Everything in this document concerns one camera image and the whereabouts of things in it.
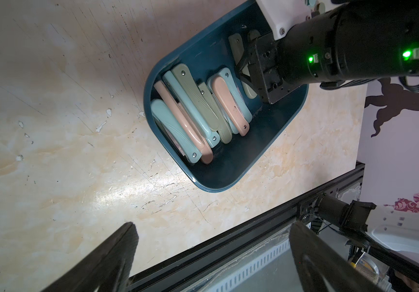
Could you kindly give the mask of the olive green fruit knife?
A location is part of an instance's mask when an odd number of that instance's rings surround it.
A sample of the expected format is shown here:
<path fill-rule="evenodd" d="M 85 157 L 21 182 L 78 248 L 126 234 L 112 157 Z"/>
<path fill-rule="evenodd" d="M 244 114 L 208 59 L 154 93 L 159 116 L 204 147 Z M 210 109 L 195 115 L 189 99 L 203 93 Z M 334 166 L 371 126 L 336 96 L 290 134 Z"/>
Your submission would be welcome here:
<path fill-rule="evenodd" d="M 205 83 L 196 84 L 193 76 L 186 64 L 180 63 L 172 70 L 175 78 L 182 86 L 183 91 L 188 95 L 190 101 L 194 104 L 194 108 L 198 110 L 200 116 L 205 120 L 207 127 L 203 127 L 201 122 L 201 131 L 207 133 L 207 128 L 211 132 L 217 132 L 220 141 L 228 144 L 232 140 L 232 131 L 225 121 L 222 112 L 215 104 L 215 100 L 208 90 Z M 213 135 L 206 135 L 208 143 L 211 147 L 215 147 Z"/>

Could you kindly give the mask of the light teal fruit knife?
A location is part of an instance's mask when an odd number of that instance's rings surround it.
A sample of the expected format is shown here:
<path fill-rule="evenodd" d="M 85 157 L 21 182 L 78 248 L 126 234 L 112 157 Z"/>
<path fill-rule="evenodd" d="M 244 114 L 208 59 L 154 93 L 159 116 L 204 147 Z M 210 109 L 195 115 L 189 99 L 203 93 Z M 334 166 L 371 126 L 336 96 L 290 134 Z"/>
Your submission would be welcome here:
<path fill-rule="evenodd" d="M 205 138 L 209 146 L 214 148 L 220 142 L 219 134 L 210 128 L 209 124 L 199 112 L 189 94 L 184 90 L 175 75 L 171 71 L 167 71 L 163 75 L 163 80 L 165 84 L 168 85 L 170 92 L 180 102 L 187 114 L 189 114 L 200 134 Z"/>

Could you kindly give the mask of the short pink fruit knife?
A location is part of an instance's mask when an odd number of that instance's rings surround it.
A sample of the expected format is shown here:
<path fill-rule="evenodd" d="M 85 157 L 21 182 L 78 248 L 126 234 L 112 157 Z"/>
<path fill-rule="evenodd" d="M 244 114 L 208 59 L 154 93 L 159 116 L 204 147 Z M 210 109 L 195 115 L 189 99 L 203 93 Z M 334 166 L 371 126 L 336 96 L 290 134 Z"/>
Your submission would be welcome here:
<path fill-rule="evenodd" d="M 244 118 L 223 77 L 214 75 L 211 78 L 210 85 L 214 95 L 221 104 L 230 122 L 235 126 L 238 134 L 245 136 L 250 129 L 249 123 Z"/>

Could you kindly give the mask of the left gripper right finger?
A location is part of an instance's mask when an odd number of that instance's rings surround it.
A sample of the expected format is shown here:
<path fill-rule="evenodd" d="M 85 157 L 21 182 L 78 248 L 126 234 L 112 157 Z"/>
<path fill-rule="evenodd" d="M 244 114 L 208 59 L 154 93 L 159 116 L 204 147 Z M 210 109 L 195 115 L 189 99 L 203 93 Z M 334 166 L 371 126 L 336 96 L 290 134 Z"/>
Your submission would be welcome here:
<path fill-rule="evenodd" d="M 294 264 L 305 292 L 380 292 L 381 289 L 351 267 L 303 223 L 292 224 L 289 234 Z"/>

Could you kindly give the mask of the teal plastic storage box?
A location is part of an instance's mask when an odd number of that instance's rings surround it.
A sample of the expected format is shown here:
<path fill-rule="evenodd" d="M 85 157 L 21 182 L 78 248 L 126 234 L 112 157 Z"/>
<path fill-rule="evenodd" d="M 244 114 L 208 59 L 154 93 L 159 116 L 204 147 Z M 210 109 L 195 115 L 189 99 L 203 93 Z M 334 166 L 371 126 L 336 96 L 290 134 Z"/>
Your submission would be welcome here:
<path fill-rule="evenodd" d="M 254 114 L 246 136 L 235 135 L 230 143 L 219 143 L 214 149 L 214 160 L 208 165 L 191 164 L 182 157 L 152 117 L 151 103 L 159 98 L 153 86 L 179 63 L 188 65 L 198 81 L 207 80 L 224 67 L 233 71 L 235 62 L 228 37 L 242 33 L 243 26 L 267 32 L 268 23 L 255 1 L 239 5 L 162 58 L 151 70 L 144 87 L 144 111 L 149 127 L 188 178 L 206 192 L 222 192 L 233 187 L 300 112 L 309 91 L 308 85 L 303 85 L 273 105 L 263 103 L 260 98 L 246 99 Z"/>

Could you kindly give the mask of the long pink fruit knife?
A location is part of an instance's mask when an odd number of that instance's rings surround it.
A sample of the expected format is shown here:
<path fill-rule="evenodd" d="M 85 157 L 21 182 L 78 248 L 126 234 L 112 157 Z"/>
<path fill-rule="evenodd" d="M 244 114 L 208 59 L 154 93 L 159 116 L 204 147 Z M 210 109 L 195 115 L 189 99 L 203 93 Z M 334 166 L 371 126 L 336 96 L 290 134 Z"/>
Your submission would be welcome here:
<path fill-rule="evenodd" d="M 193 146 L 200 152 L 200 160 L 204 164 L 210 164 L 213 159 L 213 151 L 211 150 L 208 142 L 198 130 L 189 114 L 183 108 L 181 103 L 175 101 L 170 91 L 162 81 L 158 81 L 154 88 L 163 99 L 164 103 L 168 106 L 174 118 L 180 124 L 181 128 L 187 136 L 187 141 L 191 142 Z"/>

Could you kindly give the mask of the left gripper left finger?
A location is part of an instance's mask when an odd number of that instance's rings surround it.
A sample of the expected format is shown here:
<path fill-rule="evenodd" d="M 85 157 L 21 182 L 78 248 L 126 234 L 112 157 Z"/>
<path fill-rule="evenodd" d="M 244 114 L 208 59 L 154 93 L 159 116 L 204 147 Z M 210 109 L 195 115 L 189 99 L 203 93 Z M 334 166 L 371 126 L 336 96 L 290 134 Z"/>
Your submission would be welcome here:
<path fill-rule="evenodd" d="M 132 222 L 123 224 L 45 292 L 123 292 L 139 236 Z"/>

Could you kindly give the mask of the mint fruit knife in box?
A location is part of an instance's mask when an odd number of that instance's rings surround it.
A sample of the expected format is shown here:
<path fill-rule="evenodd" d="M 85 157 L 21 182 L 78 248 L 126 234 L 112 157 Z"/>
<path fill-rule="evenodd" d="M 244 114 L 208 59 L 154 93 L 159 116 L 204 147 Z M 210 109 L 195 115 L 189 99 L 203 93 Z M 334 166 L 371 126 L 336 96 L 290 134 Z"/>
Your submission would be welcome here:
<path fill-rule="evenodd" d="M 192 164 L 197 163 L 202 157 L 201 152 L 191 141 L 164 101 L 154 99 L 151 102 L 151 111 L 153 118 L 162 125 L 164 131 L 170 135 L 171 140 L 181 149 L 187 160 Z"/>

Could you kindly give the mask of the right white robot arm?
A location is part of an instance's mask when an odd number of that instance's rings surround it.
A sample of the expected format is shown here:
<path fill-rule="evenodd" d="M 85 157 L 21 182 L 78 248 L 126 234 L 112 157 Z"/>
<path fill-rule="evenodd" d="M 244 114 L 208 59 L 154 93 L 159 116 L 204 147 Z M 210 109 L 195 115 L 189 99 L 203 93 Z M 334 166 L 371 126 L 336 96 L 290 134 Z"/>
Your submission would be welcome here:
<path fill-rule="evenodd" d="M 274 104 L 306 84 L 324 90 L 384 77 L 419 77 L 419 1 L 337 1 L 246 47 L 239 79 Z M 419 85 L 413 87 L 419 91 Z"/>

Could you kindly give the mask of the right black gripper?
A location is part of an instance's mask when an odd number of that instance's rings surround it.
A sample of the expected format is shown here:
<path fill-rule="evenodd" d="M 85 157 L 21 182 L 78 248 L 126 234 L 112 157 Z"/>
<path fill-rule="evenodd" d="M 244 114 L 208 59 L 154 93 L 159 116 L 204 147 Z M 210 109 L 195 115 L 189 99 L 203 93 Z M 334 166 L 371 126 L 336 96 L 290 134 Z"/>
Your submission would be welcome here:
<path fill-rule="evenodd" d="M 306 33 L 291 30 L 275 40 L 272 32 L 251 40 L 235 67 L 239 79 L 270 105 L 306 84 Z"/>

